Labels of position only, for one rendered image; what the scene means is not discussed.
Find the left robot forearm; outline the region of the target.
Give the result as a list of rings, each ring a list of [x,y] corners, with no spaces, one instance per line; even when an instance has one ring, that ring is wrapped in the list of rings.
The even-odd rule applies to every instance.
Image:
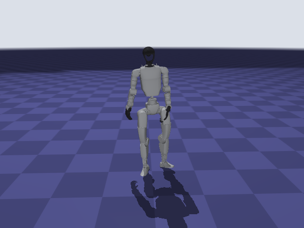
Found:
[[[168,106],[171,107],[171,92],[165,93],[164,96],[165,96],[165,104],[166,104],[165,107],[167,109]]]

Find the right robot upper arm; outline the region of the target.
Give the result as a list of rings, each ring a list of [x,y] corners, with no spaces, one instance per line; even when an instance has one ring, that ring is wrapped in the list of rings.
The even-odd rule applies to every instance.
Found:
[[[137,77],[140,75],[140,70],[141,69],[139,68],[139,69],[134,69],[132,71],[131,83],[130,83],[130,85],[131,85],[130,95],[136,95],[136,93],[137,93],[137,89],[136,89],[136,85],[137,85],[137,81],[138,81]]]

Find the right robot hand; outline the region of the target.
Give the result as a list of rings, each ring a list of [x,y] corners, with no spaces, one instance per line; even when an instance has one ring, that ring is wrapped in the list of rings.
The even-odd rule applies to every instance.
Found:
[[[127,116],[127,118],[129,119],[129,120],[132,120],[132,118],[131,118],[131,116],[130,116],[130,111],[131,111],[131,107],[127,110],[127,109],[125,109],[126,111],[125,111],[125,114],[126,114],[126,116]]]

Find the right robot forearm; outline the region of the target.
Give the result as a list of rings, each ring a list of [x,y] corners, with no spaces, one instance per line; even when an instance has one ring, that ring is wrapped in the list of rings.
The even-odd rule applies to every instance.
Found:
[[[126,105],[126,109],[128,110],[130,107],[132,108],[133,107],[133,102],[134,102],[134,98],[135,96],[134,95],[130,95],[131,93],[131,89],[129,90],[129,94],[128,94],[128,102],[127,102],[127,105]]]

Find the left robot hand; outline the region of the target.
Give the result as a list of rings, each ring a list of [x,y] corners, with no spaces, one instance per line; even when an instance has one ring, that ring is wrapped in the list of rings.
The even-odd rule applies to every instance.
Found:
[[[166,112],[166,117],[164,118],[164,120],[166,120],[166,119],[167,119],[167,117],[168,117],[168,113],[169,113],[170,109],[171,109],[171,107],[170,107],[170,106],[168,106],[168,107],[167,107],[167,109],[166,109],[166,111],[167,111],[167,112]],[[160,120],[160,122],[162,122],[162,123],[163,123],[163,121],[161,121],[161,120]]]

